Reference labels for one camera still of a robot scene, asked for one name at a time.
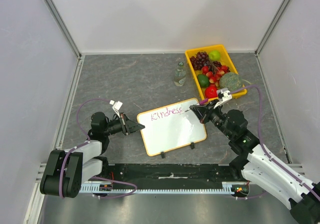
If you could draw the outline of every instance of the whiteboard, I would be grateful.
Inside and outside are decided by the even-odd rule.
[[[146,153],[149,156],[200,142],[207,138],[204,124],[192,111],[184,112],[197,104],[196,98],[162,108],[139,113],[137,120],[145,125],[141,130]]]

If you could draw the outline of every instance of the green apple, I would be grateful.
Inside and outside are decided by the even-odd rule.
[[[220,55],[220,52],[218,50],[214,50],[214,51],[211,51],[209,53],[210,61],[217,61],[217,60],[220,59],[220,57],[221,57],[221,55]]]

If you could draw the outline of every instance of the gray floor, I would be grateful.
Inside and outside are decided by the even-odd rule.
[[[252,195],[261,193],[252,185]],[[98,200],[46,196],[38,224],[296,224],[270,194],[236,201],[223,195],[145,195]]]
[[[287,162],[277,126],[271,111],[262,77],[254,54],[231,53],[230,57],[240,76],[263,89],[262,134],[266,145],[281,160]],[[65,133],[63,148],[70,148],[85,140],[76,124],[78,107],[92,98],[106,98],[123,102],[121,111],[133,120],[137,114],[189,98],[198,98],[191,73],[183,87],[173,83],[174,68],[185,62],[184,54],[122,54],[87,55],[75,94],[70,119]],[[248,128],[257,134],[259,98],[256,90],[227,103],[223,111],[239,109],[248,120]],[[85,130],[90,128],[90,117],[102,111],[111,117],[111,106],[101,101],[86,104],[79,120]],[[206,124],[207,139],[190,147],[166,153],[166,158],[149,157],[140,132],[128,137],[123,134],[111,136],[110,145],[104,154],[111,163],[220,163],[228,164],[235,154],[228,146],[227,138],[213,124]]]

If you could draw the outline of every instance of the electrical connector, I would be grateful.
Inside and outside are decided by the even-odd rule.
[[[121,108],[122,103],[120,101],[114,102],[113,100],[111,100],[110,104],[112,105],[112,109],[114,110],[114,112],[118,115],[118,117],[120,117],[119,109]]]
[[[216,93],[218,94],[219,102],[215,104],[214,108],[217,108],[232,99],[232,95],[227,88],[219,89]]]

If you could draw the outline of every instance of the white wall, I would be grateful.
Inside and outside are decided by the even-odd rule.
[[[282,0],[54,0],[82,52],[255,50]]]
[[[0,0],[0,223],[22,223],[76,57],[43,0]]]
[[[260,61],[294,162],[320,181],[319,0],[292,0]]]

